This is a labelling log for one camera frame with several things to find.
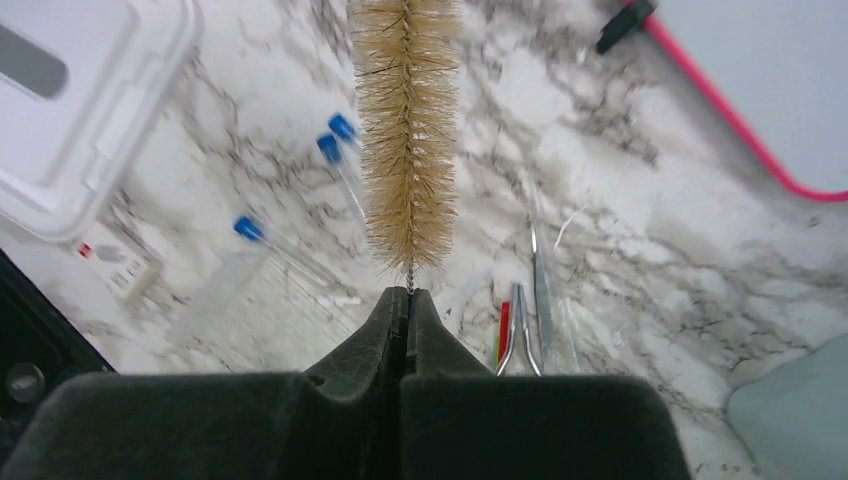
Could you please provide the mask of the teal plastic bin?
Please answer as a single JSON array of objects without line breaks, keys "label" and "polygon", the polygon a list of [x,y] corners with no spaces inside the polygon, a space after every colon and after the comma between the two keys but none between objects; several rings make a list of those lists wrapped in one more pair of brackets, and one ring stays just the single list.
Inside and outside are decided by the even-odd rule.
[{"label": "teal plastic bin", "polygon": [[847,477],[847,337],[730,395],[727,416],[766,479]]}]

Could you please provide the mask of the clear plastic test tube rack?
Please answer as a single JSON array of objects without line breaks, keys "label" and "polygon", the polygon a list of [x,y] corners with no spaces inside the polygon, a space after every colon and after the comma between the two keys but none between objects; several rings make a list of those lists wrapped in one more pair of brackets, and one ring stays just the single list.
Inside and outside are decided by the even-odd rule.
[{"label": "clear plastic test tube rack", "polygon": [[219,371],[303,371],[350,337],[368,307],[327,274],[276,253],[225,258],[167,331]]}]

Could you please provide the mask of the blue capped test tube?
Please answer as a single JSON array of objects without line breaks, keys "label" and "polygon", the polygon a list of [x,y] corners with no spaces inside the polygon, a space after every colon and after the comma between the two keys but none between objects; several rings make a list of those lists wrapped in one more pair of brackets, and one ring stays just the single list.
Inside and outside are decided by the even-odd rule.
[{"label": "blue capped test tube", "polygon": [[343,283],[333,272],[275,230],[263,226],[255,218],[239,216],[233,223],[233,230],[246,240],[261,244],[278,257],[287,260],[317,285],[343,288]]},{"label": "blue capped test tube", "polygon": [[327,122],[331,132],[348,148],[357,153],[361,152],[361,140],[353,124],[341,113],[335,113]]},{"label": "blue capped test tube", "polygon": [[331,170],[335,173],[336,179],[340,182],[354,219],[357,221],[359,227],[365,230],[366,220],[361,203],[360,184],[357,175],[352,169],[352,164],[345,154],[344,148],[333,133],[325,133],[319,136],[316,144],[324,159],[330,165]]}]

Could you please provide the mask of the pink framed whiteboard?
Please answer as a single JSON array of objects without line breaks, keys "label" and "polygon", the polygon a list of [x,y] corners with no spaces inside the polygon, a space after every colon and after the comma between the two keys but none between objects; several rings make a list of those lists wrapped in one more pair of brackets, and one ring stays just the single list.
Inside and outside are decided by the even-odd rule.
[{"label": "pink framed whiteboard", "polygon": [[645,5],[645,31],[787,190],[846,201],[846,0]]}]

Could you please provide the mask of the metal crucible tongs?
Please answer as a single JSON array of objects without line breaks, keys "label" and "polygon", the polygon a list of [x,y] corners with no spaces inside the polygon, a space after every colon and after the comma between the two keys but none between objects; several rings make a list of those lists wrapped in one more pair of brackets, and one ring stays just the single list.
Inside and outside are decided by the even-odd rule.
[{"label": "metal crucible tongs", "polygon": [[536,358],[532,346],[532,337],[530,333],[528,308],[525,289],[520,283],[513,283],[510,286],[510,336],[509,336],[509,352],[504,359],[501,371],[496,372],[497,376],[503,376],[510,360],[516,356],[519,348],[522,349],[529,363],[530,369],[535,376],[541,376],[540,361]]}]

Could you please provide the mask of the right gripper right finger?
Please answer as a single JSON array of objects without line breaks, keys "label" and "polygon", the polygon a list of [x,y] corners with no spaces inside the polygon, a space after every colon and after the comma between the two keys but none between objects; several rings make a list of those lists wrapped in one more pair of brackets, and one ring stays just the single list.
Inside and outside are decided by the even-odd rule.
[{"label": "right gripper right finger", "polygon": [[617,375],[498,377],[442,325],[429,292],[409,315],[413,374],[400,384],[405,479],[687,479],[670,412]]}]

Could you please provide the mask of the small white label card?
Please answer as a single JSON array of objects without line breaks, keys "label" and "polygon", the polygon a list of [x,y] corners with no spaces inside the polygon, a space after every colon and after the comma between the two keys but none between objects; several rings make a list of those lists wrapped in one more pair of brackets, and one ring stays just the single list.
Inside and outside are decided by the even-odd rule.
[{"label": "small white label card", "polygon": [[100,221],[71,247],[118,300],[132,302],[158,277],[161,262],[126,233]]}]

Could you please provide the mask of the metal tweezers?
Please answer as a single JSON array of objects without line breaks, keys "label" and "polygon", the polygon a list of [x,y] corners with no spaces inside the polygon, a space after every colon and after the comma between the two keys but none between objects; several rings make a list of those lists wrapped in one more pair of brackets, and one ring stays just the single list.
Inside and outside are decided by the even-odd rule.
[{"label": "metal tweezers", "polygon": [[554,320],[550,298],[548,265],[543,251],[541,236],[538,233],[537,222],[531,220],[529,226],[532,250],[533,290],[542,356],[541,371],[543,373],[552,373],[554,368],[554,361],[551,359],[554,340]]}]

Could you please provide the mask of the white plastic container lid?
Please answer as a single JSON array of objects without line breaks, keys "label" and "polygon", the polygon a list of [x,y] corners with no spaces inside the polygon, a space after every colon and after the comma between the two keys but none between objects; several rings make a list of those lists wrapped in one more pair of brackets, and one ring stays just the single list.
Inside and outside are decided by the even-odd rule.
[{"label": "white plastic container lid", "polygon": [[1,216],[63,243],[115,191],[198,45],[195,1],[1,5]]}]

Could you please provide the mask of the blue capped test tube middle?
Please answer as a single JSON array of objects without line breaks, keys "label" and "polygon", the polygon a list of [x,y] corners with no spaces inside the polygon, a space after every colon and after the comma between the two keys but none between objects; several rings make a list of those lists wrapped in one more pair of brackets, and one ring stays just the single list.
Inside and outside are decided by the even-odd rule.
[{"label": "blue capped test tube middle", "polygon": [[340,182],[354,219],[357,221],[359,227],[365,230],[366,220],[361,203],[360,184],[357,175],[352,169],[352,164],[345,154],[344,148],[333,133],[325,133],[319,136],[316,144],[324,159],[330,165],[331,170],[335,173],[336,179]]}]

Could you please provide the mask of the blue capped test tube lower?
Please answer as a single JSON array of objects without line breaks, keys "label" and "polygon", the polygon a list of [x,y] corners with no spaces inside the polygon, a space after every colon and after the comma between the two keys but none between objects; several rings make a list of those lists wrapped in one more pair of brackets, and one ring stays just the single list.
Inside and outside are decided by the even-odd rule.
[{"label": "blue capped test tube lower", "polygon": [[246,240],[261,244],[278,257],[287,260],[317,285],[343,288],[343,283],[333,272],[275,230],[263,226],[255,218],[239,216],[233,223],[233,230]]}]

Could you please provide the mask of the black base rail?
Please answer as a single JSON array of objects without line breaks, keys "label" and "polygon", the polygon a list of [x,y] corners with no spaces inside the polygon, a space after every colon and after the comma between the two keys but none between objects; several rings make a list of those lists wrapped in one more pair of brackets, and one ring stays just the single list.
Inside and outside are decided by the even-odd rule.
[{"label": "black base rail", "polygon": [[1,461],[58,385],[114,368],[6,255],[1,255]]}]

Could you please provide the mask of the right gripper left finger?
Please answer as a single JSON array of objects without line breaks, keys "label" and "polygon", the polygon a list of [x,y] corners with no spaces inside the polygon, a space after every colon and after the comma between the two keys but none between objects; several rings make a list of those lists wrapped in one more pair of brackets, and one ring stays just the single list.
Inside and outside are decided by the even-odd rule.
[{"label": "right gripper left finger", "polygon": [[119,375],[63,382],[5,479],[397,479],[410,295],[303,373]]}]

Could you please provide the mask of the blue capped test tube upper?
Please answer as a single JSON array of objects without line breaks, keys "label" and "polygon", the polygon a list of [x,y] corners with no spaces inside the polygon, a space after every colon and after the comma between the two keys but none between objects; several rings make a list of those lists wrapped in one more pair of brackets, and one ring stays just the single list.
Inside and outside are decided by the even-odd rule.
[{"label": "blue capped test tube upper", "polygon": [[327,122],[331,132],[348,148],[357,153],[361,152],[361,140],[353,124],[341,113],[335,113]]}]

